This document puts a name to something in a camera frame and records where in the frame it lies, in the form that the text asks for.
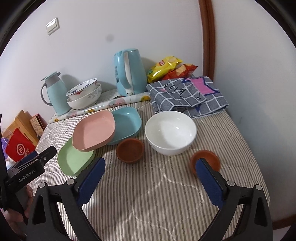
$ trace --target striped mattress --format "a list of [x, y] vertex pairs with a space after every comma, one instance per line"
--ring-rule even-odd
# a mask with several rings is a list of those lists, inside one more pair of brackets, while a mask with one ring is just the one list
[[[260, 184], [270, 204], [257, 162], [226, 111], [194, 119], [197, 136], [192, 146], [180, 155], [164, 156], [152, 149], [145, 138], [145, 123], [154, 114], [149, 101], [125, 106], [136, 108], [142, 118], [137, 138], [145, 144], [145, 153], [140, 162], [128, 165], [116, 157], [116, 146], [96, 150], [96, 156], [106, 160], [106, 170], [82, 209], [103, 241], [198, 240], [218, 211], [190, 171], [190, 157], [199, 150], [210, 150], [220, 158], [220, 173], [226, 180], [231, 179], [243, 187]], [[49, 124], [37, 152], [51, 145], [59, 151], [72, 137], [76, 124], [91, 114]], [[57, 156], [45, 169], [46, 172], [30, 184], [34, 191], [40, 182], [58, 185], [69, 178], [60, 170]], [[77, 240], [62, 204], [59, 209], [69, 237]], [[233, 233], [241, 210], [240, 205], [225, 237]]]

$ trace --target pink patch on towel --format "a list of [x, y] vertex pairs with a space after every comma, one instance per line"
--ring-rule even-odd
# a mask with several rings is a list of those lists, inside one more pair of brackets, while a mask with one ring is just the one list
[[212, 90], [211, 88], [209, 88], [207, 85], [205, 85], [204, 83], [204, 79], [203, 77], [200, 77], [198, 79], [186, 79], [186, 80], [190, 80], [192, 84], [194, 84], [194, 86], [200, 91], [201, 94], [203, 95], [207, 95], [207, 94], [214, 94], [216, 93], [214, 90]]

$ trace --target human hand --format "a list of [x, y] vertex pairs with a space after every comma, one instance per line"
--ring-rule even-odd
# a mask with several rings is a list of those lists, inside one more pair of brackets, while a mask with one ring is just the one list
[[[30, 186], [27, 186], [26, 191], [27, 191], [27, 195], [29, 197], [29, 200], [28, 200], [27, 208], [26, 208], [24, 214], [27, 218], [29, 218], [30, 207], [32, 205], [34, 196], [33, 196], [33, 189]], [[18, 227], [17, 223], [24, 221], [23, 216], [19, 212], [15, 211], [13, 209], [10, 209], [10, 208], [7, 209], [6, 211], [3, 211], [1, 209], [1, 211], [2, 211], [3, 216], [5, 217], [6, 221], [9, 223], [10, 227], [12, 228], [12, 230], [17, 234], [22, 234], [22, 231]]]

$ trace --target terracotta saucer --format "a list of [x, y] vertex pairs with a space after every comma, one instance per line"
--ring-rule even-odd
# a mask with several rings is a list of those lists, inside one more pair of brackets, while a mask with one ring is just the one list
[[120, 142], [116, 148], [116, 156], [122, 162], [134, 164], [144, 154], [144, 144], [136, 138], [128, 138]]
[[195, 164], [196, 161], [200, 158], [206, 159], [206, 161], [209, 163], [211, 168], [213, 168], [214, 171], [219, 171], [220, 170], [220, 160], [219, 158], [211, 151], [208, 150], [201, 150], [193, 154], [193, 156], [190, 159], [190, 169], [194, 175], [196, 175], [196, 170], [195, 170]]

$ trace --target red paper bag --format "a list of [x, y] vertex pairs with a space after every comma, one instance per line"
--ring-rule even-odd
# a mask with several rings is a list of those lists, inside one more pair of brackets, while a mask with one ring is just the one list
[[16, 128], [5, 149], [6, 154], [15, 162], [18, 162], [32, 151], [35, 151], [33, 143], [28, 140], [18, 128]]

